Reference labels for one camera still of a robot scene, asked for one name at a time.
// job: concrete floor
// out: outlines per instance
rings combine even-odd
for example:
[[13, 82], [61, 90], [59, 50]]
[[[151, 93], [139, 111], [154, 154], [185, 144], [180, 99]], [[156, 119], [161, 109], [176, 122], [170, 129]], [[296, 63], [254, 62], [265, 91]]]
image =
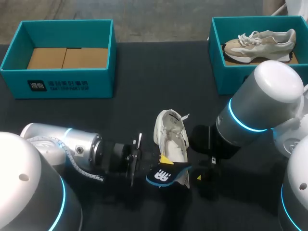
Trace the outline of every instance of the concrete floor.
[[205, 40], [211, 17], [262, 15], [262, 0], [0, 0], [0, 44], [22, 20], [113, 19], [118, 42]]

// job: teal box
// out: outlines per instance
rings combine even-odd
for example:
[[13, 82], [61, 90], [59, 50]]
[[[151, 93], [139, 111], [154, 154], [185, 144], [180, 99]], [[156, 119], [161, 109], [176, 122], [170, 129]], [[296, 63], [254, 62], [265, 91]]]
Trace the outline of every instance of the teal box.
[[[27, 70], [34, 48], [108, 48], [107, 65]], [[0, 71], [16, 99], [111, 98], [115, 59], [112, 20], [22, 21]]]
[[294, 54], [299, 64], [290, 64], [308, 84], [308, 27], [301, 16], [256, 16], [256, 17], [218, 17], [212, 18], [209, 35], [209, 56], [219, 94], [234, 94], [245, 77], [250, 75], [257, 65], [227, 66], [221, 45], [238, 35], [253, 31], [271, 30], [275, 32], [296, 31]]

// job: white shoe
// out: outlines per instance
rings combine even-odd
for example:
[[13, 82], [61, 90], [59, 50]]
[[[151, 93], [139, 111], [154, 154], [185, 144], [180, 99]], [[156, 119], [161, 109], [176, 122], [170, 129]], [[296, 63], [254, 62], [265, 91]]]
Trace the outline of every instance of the white shoe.
[[[164, 155], [172, 162], [188, 162], [186, 149], [189, 147], [189, 143], [183, 124], [183, 120], [188, 115], [181, 117], [173, 110], [164, 110], [156, 119], [154, 142], [159, 146], [161, 155]], [[176, 181], [180, 184], [185, 184], [189, 188], [188, 171], [186, 170]]]
[[227, 56], [241, 63], [250, 63], [257, 57], [288, 62], [295, 42], [293, 29], [287, 32], [254, 31], [248, 37], [242, 34], [238, 39], [230, 40], [223, 45], [223, 50]]

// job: cardboard insert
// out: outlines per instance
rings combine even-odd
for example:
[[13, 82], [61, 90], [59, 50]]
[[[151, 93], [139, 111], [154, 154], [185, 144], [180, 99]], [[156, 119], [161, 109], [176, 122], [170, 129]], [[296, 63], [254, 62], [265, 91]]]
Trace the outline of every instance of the cardboard insert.
[[[248, 63], [248, 64], [244, 64], [244, 63], [240, 63], [232, 58], [230, 58], [229, 56], [227, 56], [224, 52], [224, 58], [225, 58], [225, 62], [227, 66], [235, 66], [235, 65], [259, 65], [261, 62], [264, 62], [266, 60], [268, 60], [267, 58], [262, 58], [262, 57], [258, 57], [255, 58], [252, 62]], [[298, 64], [297, 58], [294, 54], [294, 52], [292, 52], [291, 54], [291, 60], [288, 62], [284, 62], [285, 64]]]
[[106, 68], [107, 48], [35, 48], [27, 69]]

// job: box logo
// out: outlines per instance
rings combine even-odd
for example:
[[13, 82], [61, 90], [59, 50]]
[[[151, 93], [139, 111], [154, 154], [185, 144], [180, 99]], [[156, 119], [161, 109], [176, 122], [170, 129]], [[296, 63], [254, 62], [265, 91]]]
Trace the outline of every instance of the box logo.
[[43, 80], [28, 80], [31, 91], [47, 91]]

